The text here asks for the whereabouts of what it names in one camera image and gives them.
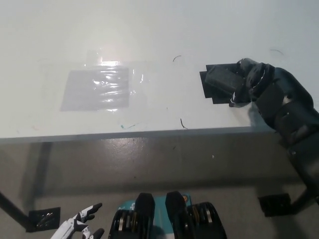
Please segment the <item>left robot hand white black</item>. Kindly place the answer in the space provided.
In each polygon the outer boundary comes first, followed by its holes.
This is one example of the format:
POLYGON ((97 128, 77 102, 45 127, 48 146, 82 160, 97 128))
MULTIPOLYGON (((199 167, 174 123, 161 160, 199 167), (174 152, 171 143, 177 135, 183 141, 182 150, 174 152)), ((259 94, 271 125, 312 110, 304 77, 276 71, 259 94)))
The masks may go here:
POLYGON ((75 232, 81 232, 83 239, 100 239, 105 230, 100 228, 92 233, 87 221, 94 219, 95 213, 102 207, 102 203, 89 206, 78 212, 74 217, 64 221, 51 239, 70 239, 75 232))

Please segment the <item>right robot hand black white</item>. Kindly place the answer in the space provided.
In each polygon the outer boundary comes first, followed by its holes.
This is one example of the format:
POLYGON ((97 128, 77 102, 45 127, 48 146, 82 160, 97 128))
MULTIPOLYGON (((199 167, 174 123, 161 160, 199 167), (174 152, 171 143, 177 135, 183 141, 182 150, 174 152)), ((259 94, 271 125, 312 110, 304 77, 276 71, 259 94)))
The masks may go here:
POLYGON ((230 107, 241 107, 256 101, 271 83, 275 73, 274 66, 263 62, 258 63, 250 58, 243 58, 236 65, 241 73, 242 81, 235 88, 230 99, 230 107))

